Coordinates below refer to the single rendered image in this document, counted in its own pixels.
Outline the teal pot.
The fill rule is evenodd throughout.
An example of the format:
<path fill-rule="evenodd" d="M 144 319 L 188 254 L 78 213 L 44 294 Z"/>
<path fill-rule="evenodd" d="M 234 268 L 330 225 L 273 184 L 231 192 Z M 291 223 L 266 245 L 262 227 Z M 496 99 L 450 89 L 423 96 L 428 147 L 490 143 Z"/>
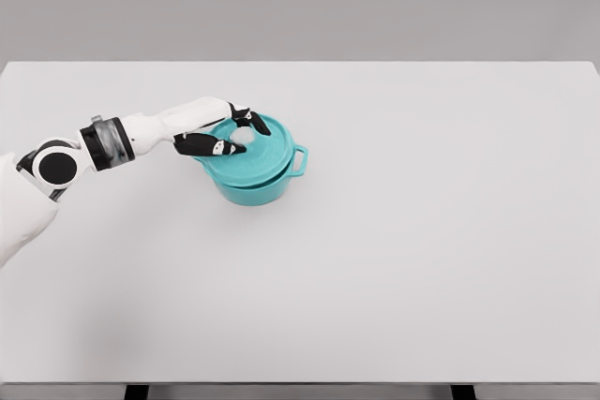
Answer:
<path fill-rule="evenodd" d="M 259 206 L 280 198 L 293 177 L 302 176 L 308 164 L 308 149 L 294 145 L 275 165 L 264 166 L 261 156 L 250 151 L 232 156 L 195 156 L 219 194 L 243 206 Z"/>

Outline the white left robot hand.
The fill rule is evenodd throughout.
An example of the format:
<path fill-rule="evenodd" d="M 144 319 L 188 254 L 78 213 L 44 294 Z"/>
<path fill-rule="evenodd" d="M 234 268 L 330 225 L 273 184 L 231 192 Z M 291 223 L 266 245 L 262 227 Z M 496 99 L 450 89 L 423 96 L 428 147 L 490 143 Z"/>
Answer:
<path fill-rule="evenodd" d="M 228 156 L 243 154 L 247 148 L 241 143 L 218 139 L 199 129 L 216 126 L 232 120 L 237 127 L 253 127 L 259 134 L 270 136 L 271 131 L 262 117 L 251 108 L 214 98 L 201 97 L 172 107 L 158 115 L 167 135 L 172 137 L 175 150 L 183 156 Z"/>

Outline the teal pot lid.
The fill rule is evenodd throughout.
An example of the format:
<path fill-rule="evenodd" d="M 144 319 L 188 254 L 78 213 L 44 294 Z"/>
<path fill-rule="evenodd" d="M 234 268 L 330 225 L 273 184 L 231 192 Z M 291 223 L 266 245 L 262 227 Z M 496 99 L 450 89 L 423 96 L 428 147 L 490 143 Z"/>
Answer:
<path fill-rule="evenodd" d="M 255 131 L 254 141 L 245 144 L 247 150 L 229 156 L 194 156 L 205 171 L 224 185 L 247 187 L 266 182 L 282 172 L 293 156 L 293 139 L 278 120 L 261 115 L 269 128 L 269 136 Z"/>

